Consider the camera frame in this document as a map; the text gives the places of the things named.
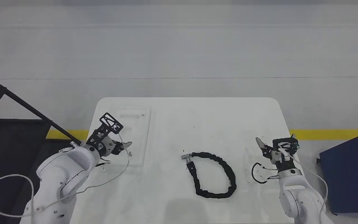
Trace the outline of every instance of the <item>white wire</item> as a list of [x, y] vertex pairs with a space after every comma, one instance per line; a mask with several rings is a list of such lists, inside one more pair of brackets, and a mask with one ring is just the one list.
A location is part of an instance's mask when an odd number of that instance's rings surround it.
[[316, 174], [315, 172], [313, 172], [312, 170], [310, 170], [309, 168], [305, 167], [304, 165], [302, 165], [299, 161], [297, 161], [295, 158], [293, 158], [293, 156], [291, 156], [289, 153], [288, 153], [288, 156], [291, 157], [294, 161], [296, 161], [298, 164], [300, 164], [303, 168], [305, 168], [306, 170], [310, 171], [313, 175], [315, 175], [316, 177], [318, 177], [321, 181], [324, 182], [324, 185], [326, 186], [326, 194], [323, 198], [323, 204], [321, 206], [321, 210], [319, 211], [319, 223], [322, 224], [322, 216], [321, 216], [321, 213], [323, 211], [323, 207], [324, 205], [326, 204], [326, 201], [327, 201], [327, 198], [328, 198], [328, 185], [326, 183], [326, 181], [320, 177], [318, 174]]
[[77, 192], [77, 193], [75, 193], [75, 194], [72, 194], [72, 195], [69, 195], [69, 196], [60, 198], [59, 200], [57, 200], [57, 201], [55, 201], [55, 202], [52, 202], [51, 204], [45, 206], [45, 207], [42, 208], [42, 210], [40, 210], [39, 212], [34, 212], [34, 185], [33, 185], [32, 181], [31, 181], [27, 176], [23, 176], [23, 175], [20, 175], [20, 174], [11, 174], [11, 175], [7, 175], [7, 176], [3, 176], [3, 177], [0, 178], [0, 180], [1, 180], [1, 179], [4, 179], [4, 178], [7, 178], [7, 177], [9, 177], [9, 176], [21, 176], [21, 177], [23, 177], [23, 178], [26, 178], [26, 179], [30, 182], [30, 184], [31, 184], [31, 189], [32, 189], [32, 194], [31, 194], [31, 204], [32, 204], [32, 206], [31, 206], [31, 213], [29, 213], [29, 214], [23, 214], [23, 215], [17, 216], [17, 215], [5, 214], [5, 213], [0, 212], [0, 215], [7, 216], [7, 217], [13, 217], [13, 218], [21, 218], [21, 217], [26, 217], [26, 216], [32, 216], [33, 214], [43, 212], [45, 209], [49, 208], [50, 206], [52, 206], [52, 205], [54, 205], [54, 204], [56, 204], [56, 203], [58, 203], [58, 202], [60, 202], [60, 201], [62, 201], [62, 200], [64, 200], [64, 199], [66, 199], [66, 198], [71, 198], [71, 197], [73, 197], [73, 196], [75, 196], [75, 195], [77, 195], [77, 194], [82, 194], [82, 193], [84, 193], [86, 190], [88, 190], [89, 188], [97, 188], [97, 187], [99, 187], [99, 186], [103, 186], [103, 185], [108, 184], [109, 182], [111, 182], [111, 181], [117, 179], [120, 175], [122, 175], [122, 174], [124, 173], [124, 171], [128, 168], [128, 165], [129, 165], [129, 152], [128, 152], [127, 147], [125, 146], [125, 144], [124, 144], [124, 142], [123, 142], [123, 140], [122, 140], [121, 135], [120, 135], [119, 133], [118, 133], [118, 135], [119, 135], [119, 138], [120, 138], [121, 141], [122, 141], [124, 150], [126, 151], [127, 157], [128, 157], [127, 165], [125, 166], [124, 170], [123, 170], [120, 174], [118, 174], [118, 175], [115, 176], [114, 178], [112, 178], [112, 179], [110, 179], [110, 180], [108, 180], [108, 181], [106, 181], [106, 182], [104, 182], [104, 183], [102, 183], [102, 184], [93, 185], [93, 186], [88, 186], [88, 187], [86, 187], [86, 188], [85, 188], [83, 191], [81, 191], [81, 192]]
[[21, 174], [10, 174], [10, 175], [6, 175], [0, 178], [0, 180], [5, 179], [5, 178], [10, 178], [13, 176], [19, 176], [22, 178], [25, 178], [26, 180], [28, 180], [30, 182], [31, 185], [31, 213], [30, 214], [23, 214], [23, 215], [16, 215], [16, 214], [6, 214], [3, 212], [0, 212], [0, 215], [2, 216], [6, 216], [6, 217], [11, 217], [11, 218], [21, 218], [21, 217], [25, 217], [25, 216], [32, 216], [34, 214], [34, 184], [32, 183], [32, 181], [30, 180], [30, 178], [28, 178], [27, 176], [21, 175]]

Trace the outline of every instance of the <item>black pole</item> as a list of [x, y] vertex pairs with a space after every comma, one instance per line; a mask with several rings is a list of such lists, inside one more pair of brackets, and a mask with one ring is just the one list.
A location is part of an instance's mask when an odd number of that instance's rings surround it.
[[59, 130], [65, 136], [69, 137], [77, 145], [79, 145], [79, 146], [81, 145], [80, 140], [76, 139], [73, 135], [68, 133], [65, 129], [63, 129], [60, 126], [58, 126], [55, 122], [50, 120], [47, 116], [45, 116], [44, 114], [42, 114], [41, 112], [39, 112], [38, 110], [33, 108], [30, 104], [25, 102], [22, 98], [18, 97], [16, 94], [14, 94], [13, 92], [11, 92], [6, 87], [4, 87], [3, 85], [0, 84], [0, 99], [4, 94], [7, 95], [8, 97], [10, 97], [11, 99], [15, 100], [16, 102], [18, 102], [21, 106], [25, 107], [27, 110], [31, 111], [32, 113], [34, 113], [36, 116], [38, 116], [42, 120], [44, 120], [44, 121], [48, 122], [49, 124], [51, 124], [51, 126], [56, 128], [57, 130]]

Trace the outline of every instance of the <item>white table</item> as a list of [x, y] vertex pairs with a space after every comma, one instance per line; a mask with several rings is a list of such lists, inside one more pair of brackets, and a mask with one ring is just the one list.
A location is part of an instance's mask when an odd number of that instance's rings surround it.
[[[278, 182], [257, 184], [251, 178], [255, 162], [272, 167], [255, 137], [272, 145], [273, 139], [289, 136], [276, 100], [104, 98], [97, 104], [89, 133], [105, 112], [115, 114], [123, 107], [151, 108], [144, 164], [129, 167], [113, 182], [78, 195], [72, 224], [293, 223], [281, 208]], [[222, 157], [235, 172], [237, 190], [230, 198], [206, 199], [195, 194], [181, 155], [201, 151]], [[220, 165], [209, 159], [192, 160], [203, 189], [227, 191], [228, 179]], [[104, 171], [97, 168], [84, 187], [102, 183], [122, 169], [119, 165], [108, 165]]]

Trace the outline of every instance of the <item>yellow floor stripe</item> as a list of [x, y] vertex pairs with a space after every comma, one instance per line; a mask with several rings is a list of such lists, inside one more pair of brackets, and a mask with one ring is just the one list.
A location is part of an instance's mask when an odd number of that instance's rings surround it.
[[291, 129], [298, 140], [349, 140], [358, 136], [358, 129]]
[[[71, 135], [75, 136], [79, 140], [86, 140], [88, 135], [88, 130], [67, 130]], [[46, 138], [48, 139], [69, 139], [67, 136], [62, 134], [58, 130], [49, 130]]]
[[[86, 140], [88, 130], [67, 130], [80, 140]], [[349, 140], [358, 136], [358, 129], [291, 129], [298, 140]], [[50, 139], [69, 139], [58, 130], [50, 130], [47, 137]]]

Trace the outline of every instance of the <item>robotic arm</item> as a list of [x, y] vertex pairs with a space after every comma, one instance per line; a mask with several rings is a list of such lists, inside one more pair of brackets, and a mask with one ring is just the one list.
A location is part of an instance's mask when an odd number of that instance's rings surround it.
[[298, 140], [293, 136], [274, 139], [273, 147], [264, 144], [259, 138], [256, 138], [256, 142], [262, 155], [277, 167], [277, 175], [269, 179], [279, 180], [279, 198], [285, 214], [294, 218], [297, 224], [333, 224], [326, 215], [322, 196], [294, 165], [292, 157], [299, 148]]
[[[132, 143], [112, 140], [108, 134], [119, 134], [123, 126], [109, 113], [104, 114], [101, 126], [86, 143], [65, 148], [47, 158], [36, 170], [40, 178], [39, 191], [34, 196], [34, 214], [21, 219], [20, 224], [69, 223], [76, 203], [76, 192], [98, 165], [101, 157], [118, 155]], [[31, 201], [24, 214], [31, 212]]]

